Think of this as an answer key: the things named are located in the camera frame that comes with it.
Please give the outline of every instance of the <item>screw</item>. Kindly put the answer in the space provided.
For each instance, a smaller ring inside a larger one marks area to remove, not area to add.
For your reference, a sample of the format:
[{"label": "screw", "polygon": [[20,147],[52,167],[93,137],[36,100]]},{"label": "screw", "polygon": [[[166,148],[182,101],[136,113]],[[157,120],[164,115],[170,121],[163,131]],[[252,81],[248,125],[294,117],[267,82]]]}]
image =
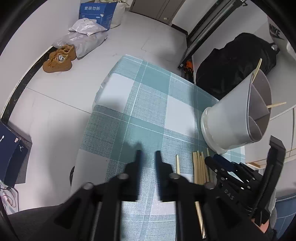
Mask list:
[{"label": "screw", "polygon": [[172,173],[170,173],[169,177],[171,179],[179,179],[180,178],[180,175],[178,175],[177,173],[172,172]]},{"label": "screw", "polygon": [[126,174],[126,173],[120,173],[120,174],[118,174],[117,175],[117,178],[118,179],[122,179],[122,180],[124,180],[124,179],[128,179],[128,174]]},{"label": "screw", "polygon": [[92,183],[86,183],[84,186],[83,186],[83,189],[85,190],[90,190],[93,188],[93,184]]}]

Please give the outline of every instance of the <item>teal plaid mat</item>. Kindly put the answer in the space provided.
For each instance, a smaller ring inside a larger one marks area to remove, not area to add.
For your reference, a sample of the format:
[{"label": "teal plaid mat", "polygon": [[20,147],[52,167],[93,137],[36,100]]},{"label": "teal plaid mat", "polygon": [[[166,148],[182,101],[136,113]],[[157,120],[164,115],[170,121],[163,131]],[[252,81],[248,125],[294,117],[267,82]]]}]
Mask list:
[{"label": "teal plaid mat", "polygon": [[[175,240],[174,203],[158,201],[154,154],[190,181],[192,152],[206,154],[200,129],[205,108],[217,100],[187,80],[146,61],[123,56],[102,83],[78,153],[71,193],[84,182],[108,181],[144,152],[139,200],[122,206],[122,240]],[[224,155],[244,162],[244,148]]]}]

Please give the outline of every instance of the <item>blue shoe box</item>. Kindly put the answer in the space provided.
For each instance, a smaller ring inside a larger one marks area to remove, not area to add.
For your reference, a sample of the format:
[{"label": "blue shoe box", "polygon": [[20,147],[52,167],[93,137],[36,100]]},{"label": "blue shoe box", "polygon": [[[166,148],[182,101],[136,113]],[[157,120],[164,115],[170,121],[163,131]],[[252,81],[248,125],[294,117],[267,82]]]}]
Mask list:
[{"label": "blue shoe box", "polygon": [[96,19],[96,22],[106,28],[110,29],[114,10],[117,2],[112,3],[91,3],[86,2],[80,5],[79,19],[89,18]]}]

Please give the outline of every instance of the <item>black baseboard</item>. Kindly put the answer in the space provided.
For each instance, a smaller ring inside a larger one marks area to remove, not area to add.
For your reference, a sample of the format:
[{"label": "black baseboard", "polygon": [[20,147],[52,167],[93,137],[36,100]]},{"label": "black baseboard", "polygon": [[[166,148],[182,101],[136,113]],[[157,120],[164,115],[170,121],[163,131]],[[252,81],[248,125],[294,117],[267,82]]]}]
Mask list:
[{"label": "black baseboard", "polygon": [[1,118],[1,121],[5,124],[8,123],[9,117],[18,101],[20,98],[20,95],[26,88],[27,84],[29,81],[32,79],[34,74],[41,68],[43,63],[48,60],[49,54],[53,51],[57,50],[55,47],[51,47],[50,50],[48,50],[44,55],[41,56],[41,58],[33,65],[33,67],[26,73],[26,75],[23,77],[23,79],[20,81],[18,86],[16,87],[15,91],[13,92],[11,98],[8,101],[8,104],[5,108],[5,111],[3,113],[3,116]]},{"label": "black baseboard", "polygon": [[180,27],[178,27],[177,25],[174,25],[174,24],[172,24],[171,27],[174,28],[174,29],[177,29],[181,33],[184,33],[186,36],[188,36],[188,32],[185,29],[182,29],[182,28],[180,28]]}]

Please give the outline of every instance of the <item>black backpack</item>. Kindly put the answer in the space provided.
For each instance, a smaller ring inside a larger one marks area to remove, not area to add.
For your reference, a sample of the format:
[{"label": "black backpack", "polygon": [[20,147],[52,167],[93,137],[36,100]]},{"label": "black backpack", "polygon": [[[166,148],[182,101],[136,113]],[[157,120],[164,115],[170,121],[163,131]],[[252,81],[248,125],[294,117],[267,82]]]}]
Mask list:
[{"label": "black backpack", "polygon": [[196,85],[217,99],[222,99],[254,69],[260,58],[260,69],[268,74],[276,65],[279,51],[265,40],[241,33],[222,49],[213,49],[196,72]]}]

